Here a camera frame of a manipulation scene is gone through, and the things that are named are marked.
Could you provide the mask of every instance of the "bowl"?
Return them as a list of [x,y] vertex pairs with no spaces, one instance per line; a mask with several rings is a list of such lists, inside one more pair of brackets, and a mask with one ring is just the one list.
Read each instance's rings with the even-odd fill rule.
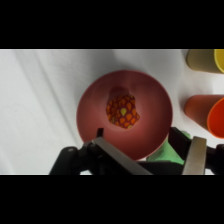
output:
[[[111,124],[106,107],[110,99],[131,94],[140,120],[130,129]],[[150,75],[132,70],[111,72],[96,80],[83,94],[77,111],[77,126],[83,142],[96,138],[104,128],[106,141],[133,160],[154,153],[166,140],[172,124],[172,104],[164,87]]]

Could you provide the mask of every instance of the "yellow cup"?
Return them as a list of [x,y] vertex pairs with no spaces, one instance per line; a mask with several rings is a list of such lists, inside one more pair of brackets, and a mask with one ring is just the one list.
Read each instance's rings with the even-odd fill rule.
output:
[[188,66],[195,71],[224,73],[224,49],[190,49]]

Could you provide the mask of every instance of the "cup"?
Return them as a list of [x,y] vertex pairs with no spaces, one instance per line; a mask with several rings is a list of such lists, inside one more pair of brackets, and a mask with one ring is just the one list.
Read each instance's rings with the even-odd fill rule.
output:
[[224,73],[224,49],[190,49],[186,60],[192,70]]
[[184,112],[212,135],[224,139],[224,95],[193,96]]

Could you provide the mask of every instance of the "table surface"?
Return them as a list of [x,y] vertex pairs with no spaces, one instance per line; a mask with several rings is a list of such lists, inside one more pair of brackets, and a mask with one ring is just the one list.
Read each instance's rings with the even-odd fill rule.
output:
[[183,113],[195,94],[224,94],[224,76],[188,68],[188,49],[0,50],[0,174],[48,174],[65,146],[82,146],[79,100],[106,73],[133,69],[155,77],[173,104],[173,126],[213,137]]

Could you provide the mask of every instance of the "orange cup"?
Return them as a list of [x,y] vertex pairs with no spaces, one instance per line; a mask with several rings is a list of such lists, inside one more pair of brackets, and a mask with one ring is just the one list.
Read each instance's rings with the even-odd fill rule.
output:
[[224,95],[193,96],[184,112],[215,137],[224,139]]

